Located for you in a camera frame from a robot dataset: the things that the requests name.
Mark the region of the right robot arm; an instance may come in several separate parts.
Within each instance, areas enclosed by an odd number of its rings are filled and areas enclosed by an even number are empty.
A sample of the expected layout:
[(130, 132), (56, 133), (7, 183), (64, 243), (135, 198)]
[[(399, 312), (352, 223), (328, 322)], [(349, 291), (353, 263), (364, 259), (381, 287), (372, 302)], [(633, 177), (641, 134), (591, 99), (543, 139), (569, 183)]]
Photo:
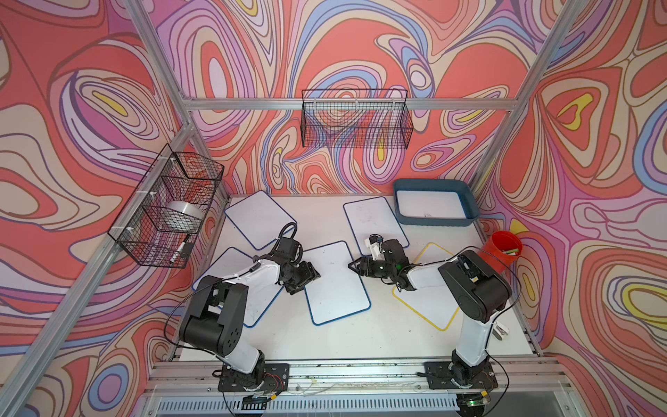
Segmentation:
[(396, 239), (371, 235), (370, 255), (350, 262), (347, 268), (361, 277), (392, 285), (399, 291), (420, 292), (445, 288), (438, 301), (463, 314), (460, 337), (449, 361), (425, 364), (423, 376), (431, 389), (479, 389), (498, 387), (487, 351), (495, 321), (513, 307), (518, 297), (502, 276), (509, 268), (503, 258), (472, 245), (445, 260), (411, 262)]

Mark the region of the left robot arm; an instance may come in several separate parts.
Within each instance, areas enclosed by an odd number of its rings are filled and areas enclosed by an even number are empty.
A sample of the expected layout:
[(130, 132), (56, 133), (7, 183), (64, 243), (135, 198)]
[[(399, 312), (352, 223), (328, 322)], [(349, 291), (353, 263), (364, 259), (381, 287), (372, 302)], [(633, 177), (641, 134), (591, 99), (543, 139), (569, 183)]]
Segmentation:
[(251, 316), (250, 302), (262, 290), (284, 289), (295, 295), (321, 277), (312, 262), (303, 259), (303, 246), (295, 239), (297, 230), (296, 222), (286, 223), (271, 250), (254, 257), (250, 267), (232, 276), (204, 276), (189, 297), (174, 345), (212, 354), (221, 361), (222, 368), (213, 377), (224, 394), (236, 391), (271, 397), (288, 387), (289, 366), (271, 368), (264, 352), (242, 333)]

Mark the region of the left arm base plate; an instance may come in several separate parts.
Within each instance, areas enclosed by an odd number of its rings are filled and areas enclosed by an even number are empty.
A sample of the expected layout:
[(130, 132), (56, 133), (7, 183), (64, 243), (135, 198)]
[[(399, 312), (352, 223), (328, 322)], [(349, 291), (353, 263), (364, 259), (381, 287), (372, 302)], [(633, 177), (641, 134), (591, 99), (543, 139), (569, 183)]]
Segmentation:
[(215, 370), (212, 376), (218, 379), (218, 391), (224, 393), (268, 394), (281, 393), (288, 389), (290, 365), (286, 362), (258, 364), (250, 374), (233, 370), (228, 365)]

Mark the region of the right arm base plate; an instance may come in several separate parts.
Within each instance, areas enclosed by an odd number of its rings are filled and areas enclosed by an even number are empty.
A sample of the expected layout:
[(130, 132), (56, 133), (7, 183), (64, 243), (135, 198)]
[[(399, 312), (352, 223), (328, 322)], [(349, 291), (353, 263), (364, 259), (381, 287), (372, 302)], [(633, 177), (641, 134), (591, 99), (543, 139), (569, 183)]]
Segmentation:
[(499, 387), (490, 361), (485, 360), (475, 367), (463, 361), (428, 361), (419, 376), (427, 379), (430, 389), (463, 389), (493, 391)]

